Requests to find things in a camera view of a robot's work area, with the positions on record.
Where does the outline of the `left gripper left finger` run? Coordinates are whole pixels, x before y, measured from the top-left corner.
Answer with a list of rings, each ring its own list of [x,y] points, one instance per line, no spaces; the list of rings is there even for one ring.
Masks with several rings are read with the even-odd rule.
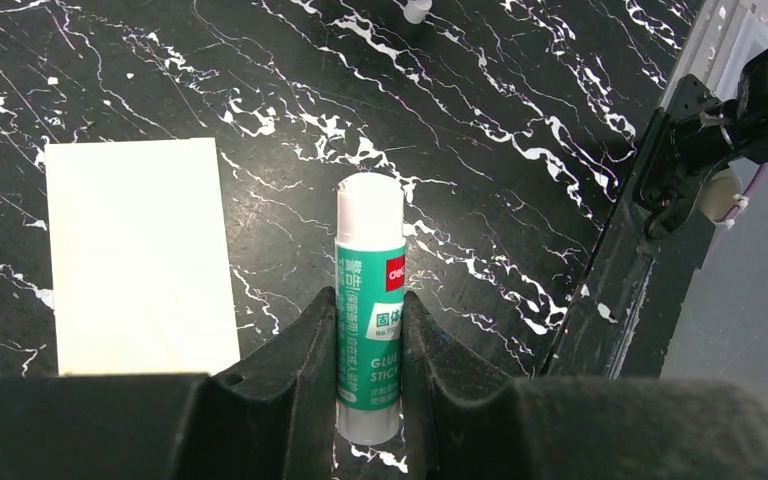
[[[335,400],[326,287],[215,375],[0,377],[0,479],[327,479]]]

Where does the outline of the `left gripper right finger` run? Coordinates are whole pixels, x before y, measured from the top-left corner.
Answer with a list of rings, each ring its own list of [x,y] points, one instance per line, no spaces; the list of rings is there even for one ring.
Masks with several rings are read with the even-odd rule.
[[[412,479],[768,479],[768,405],[737,385],[512,377],[414,293],[402,347]]]

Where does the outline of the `cream envelope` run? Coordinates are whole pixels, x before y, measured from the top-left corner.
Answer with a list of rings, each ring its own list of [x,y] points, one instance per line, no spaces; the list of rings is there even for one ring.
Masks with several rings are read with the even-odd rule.
[[[50,144],[44,160],[59,374],[237,362],[214,140]]]

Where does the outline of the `green white glue stick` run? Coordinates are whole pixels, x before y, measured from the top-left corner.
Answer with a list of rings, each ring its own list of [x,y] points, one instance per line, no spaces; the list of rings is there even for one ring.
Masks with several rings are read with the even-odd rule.
[[[394,178],[361,172],[336,193],[337,430],[378,445],[400,424],[404,192]]]

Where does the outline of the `white glue stick cap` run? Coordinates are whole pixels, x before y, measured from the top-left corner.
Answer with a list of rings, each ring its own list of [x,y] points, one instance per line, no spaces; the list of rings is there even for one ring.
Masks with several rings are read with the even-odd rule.
[[[421,24],[433,6],[432,0],[407,0],[403,7],[404,19],[413,25]]]

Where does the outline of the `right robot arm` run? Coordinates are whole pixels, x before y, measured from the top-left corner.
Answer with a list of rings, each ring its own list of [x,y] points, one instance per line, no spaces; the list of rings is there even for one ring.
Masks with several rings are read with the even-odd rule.
[[[718,99],[692,74],[681,78],[670,104],[657,109],[640,157],[635,200],[649,213],[643,231],[651,240],[686,223],[727,163],[768,163],[768,48],[742,68],[733,99]]]

